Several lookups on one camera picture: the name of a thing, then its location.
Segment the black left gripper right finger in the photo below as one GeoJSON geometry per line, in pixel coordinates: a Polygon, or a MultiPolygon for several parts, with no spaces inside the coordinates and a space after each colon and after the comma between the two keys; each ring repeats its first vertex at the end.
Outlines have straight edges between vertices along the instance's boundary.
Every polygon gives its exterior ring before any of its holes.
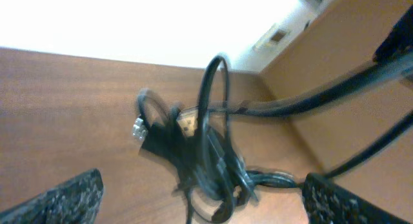
{"type": "Polygon", "coordinates": [[[401,219],[325,179],[306,176],[303,203],[310,223],[322,224],[407,224],[401,219]]]}

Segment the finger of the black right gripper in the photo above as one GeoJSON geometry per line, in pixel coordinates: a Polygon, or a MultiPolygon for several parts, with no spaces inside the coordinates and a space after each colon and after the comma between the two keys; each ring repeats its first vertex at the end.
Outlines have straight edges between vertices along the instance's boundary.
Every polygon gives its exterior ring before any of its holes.
{"type": "Polygon", "coordinates": [[[373,55],[373,62],[381,62],[412,48],[412,6],[393,26],[387,38],[373,55]]]}

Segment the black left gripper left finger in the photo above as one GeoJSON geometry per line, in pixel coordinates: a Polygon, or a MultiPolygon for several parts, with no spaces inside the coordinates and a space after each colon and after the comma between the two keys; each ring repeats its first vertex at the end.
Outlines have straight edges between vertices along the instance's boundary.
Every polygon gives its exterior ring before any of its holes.
{"type": "Polygon", "coordinates": [[[92,168],[1,212],[1,223],[94,223],[104,195],[92,168]]]}

